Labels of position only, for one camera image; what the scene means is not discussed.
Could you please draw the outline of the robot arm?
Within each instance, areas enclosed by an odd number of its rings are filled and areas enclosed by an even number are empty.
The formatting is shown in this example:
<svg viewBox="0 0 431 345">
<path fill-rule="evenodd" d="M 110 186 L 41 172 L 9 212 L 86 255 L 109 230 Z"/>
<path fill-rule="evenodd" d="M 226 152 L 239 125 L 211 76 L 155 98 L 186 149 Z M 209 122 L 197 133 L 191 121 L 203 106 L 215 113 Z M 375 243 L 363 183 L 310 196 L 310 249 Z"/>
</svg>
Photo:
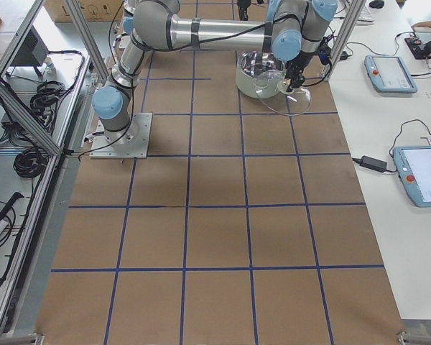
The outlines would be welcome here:
<svg viewBox="0 0 431 345">
<path fill-rule="evenodd" d="M 127 110 L 139 74 L 153 52 L 222 49 L 271 57 L 279 66 L 252 83 L 254 98 L 264 104 L 279 98 L 310 99 L 303 72 L 322 50 L 337 1 L 270 1 L 262 22 L 180 17 L 180 1 L 138 1 L 130 41 L 92 100 L 108 145 L 126 145 L 139 130 Z"/>
</svg>

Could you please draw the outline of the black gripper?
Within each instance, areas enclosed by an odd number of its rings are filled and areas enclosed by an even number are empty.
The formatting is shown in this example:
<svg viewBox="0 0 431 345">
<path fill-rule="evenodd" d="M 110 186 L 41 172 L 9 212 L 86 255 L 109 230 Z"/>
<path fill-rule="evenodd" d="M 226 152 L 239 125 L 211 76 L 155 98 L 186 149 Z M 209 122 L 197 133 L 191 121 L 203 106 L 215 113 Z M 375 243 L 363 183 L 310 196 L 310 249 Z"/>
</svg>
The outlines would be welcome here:
<svg viewBox="0 0 431 345">
<path fill-rule="evenodd" d="M 293 92 L 294 89 L 301 87 L 305 82 L 303 71 L 309 65 L 310 61 L 310 53 L 299 53 L 297 57 L 287 62 L 286 79 L 289 79 L 287 92 Z"/>
</svg>

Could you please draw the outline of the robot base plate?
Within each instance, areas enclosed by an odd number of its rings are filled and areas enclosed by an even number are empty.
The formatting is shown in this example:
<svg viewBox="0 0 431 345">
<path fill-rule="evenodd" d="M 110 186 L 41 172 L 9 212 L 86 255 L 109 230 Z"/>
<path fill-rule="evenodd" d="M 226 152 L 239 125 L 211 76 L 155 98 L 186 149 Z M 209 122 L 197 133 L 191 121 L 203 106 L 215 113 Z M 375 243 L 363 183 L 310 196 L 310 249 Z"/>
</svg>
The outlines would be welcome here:
<svg viewBox="0 0 431 345">
<path fill-rule="evenodd" d="M 146 159 L 152 127 L 152 113 L 136 113 L 127 133 L 106 131 L 100 120 L 96 130 L 103 132 L 93 138 L 89 157 L 93 159 Z"/>
</svg>

